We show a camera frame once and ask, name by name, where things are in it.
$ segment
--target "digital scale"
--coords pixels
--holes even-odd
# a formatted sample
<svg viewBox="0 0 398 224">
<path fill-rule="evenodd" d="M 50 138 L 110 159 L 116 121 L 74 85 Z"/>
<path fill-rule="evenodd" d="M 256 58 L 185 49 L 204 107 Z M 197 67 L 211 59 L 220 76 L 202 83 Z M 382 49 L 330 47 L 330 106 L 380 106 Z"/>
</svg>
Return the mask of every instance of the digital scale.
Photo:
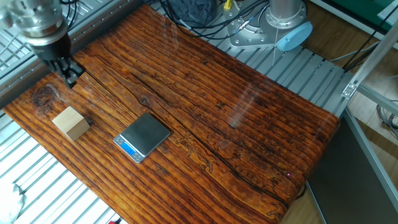
<svg viewBox="0 0 398 224">
<path fill-rule="evenodd" d="M 140 163 L 167 137 L 170 131 L 149 113 L 144 113 L 113 141 L 136 163 Z"/>
</svg>

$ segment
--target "wooden tabletop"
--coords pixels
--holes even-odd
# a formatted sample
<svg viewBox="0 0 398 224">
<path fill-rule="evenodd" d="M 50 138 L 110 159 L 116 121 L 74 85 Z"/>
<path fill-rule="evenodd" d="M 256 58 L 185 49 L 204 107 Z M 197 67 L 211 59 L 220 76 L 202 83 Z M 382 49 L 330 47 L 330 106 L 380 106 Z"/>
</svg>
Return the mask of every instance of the wooden tabletop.
<svg viewBox="0 0 398 224">
<path fill-rule="evenodd" d="M 313 105 L 142 6 L 4 111 L 129 223 L 278 223 L 339 125 Z M 91 123 L 77 141 L 51 122 Z M 140 164 L 113 138 L 149 112 L 171 136 Z"/>
</svg>

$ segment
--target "dark wood knot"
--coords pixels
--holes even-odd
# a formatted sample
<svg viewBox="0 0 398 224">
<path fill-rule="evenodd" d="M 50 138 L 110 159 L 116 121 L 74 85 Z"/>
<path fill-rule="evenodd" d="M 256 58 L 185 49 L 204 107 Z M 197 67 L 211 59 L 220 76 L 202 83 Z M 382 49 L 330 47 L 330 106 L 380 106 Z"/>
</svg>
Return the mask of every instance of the dark wood knot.
<svg viewBox="0 0 398 224">
<path fill-rule="evenodd" d="M 142 98 L 140 99 L 140 103 L 141 103 L 141 104 L 143 104 L 143 105 L 146 105 L 146 104 L 148 104 L 148 100 L 147 100 L 147 98 L 145 98 L 145 97 L 142 97 Z"/>
<path fill-rule="evenodd" d="M 39 88 L 32 96 L 32 102 L 35 106 L 48 106 L 53 100 L 53 90 L 49 86 Z"/>
</svg>

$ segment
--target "blue display screen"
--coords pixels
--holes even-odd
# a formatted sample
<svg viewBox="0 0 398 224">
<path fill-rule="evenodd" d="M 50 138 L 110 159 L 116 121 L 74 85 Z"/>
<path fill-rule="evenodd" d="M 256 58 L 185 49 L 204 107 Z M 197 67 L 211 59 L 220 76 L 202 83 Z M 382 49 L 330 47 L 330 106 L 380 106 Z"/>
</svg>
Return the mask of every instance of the blue display screen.
<svg viewBox="0 0 398 224">
<path fill-rule="evenodd" d="M 133 150 L 127 143 L 123 143 L 122 148 L 130 155 L 136 153 L 135 150 Z"/>
</svg>

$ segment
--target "black fabric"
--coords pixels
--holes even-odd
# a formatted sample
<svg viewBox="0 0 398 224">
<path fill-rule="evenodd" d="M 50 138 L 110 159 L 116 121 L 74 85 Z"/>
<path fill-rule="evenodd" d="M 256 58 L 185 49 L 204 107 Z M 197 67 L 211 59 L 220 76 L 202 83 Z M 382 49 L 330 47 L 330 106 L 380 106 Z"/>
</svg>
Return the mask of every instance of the black fabric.
<svg viewBox="0 0 398 224">
<path fill-rule="evenodd" d="M 159 0 L 143 1 L 145 4 L 152 4 Z M 197 26 L 198 23 L 207 25 L 216 16 L 217 0 L 169 0 L 169 2 L 176 15 L 190 26 Z"/>
</svg>

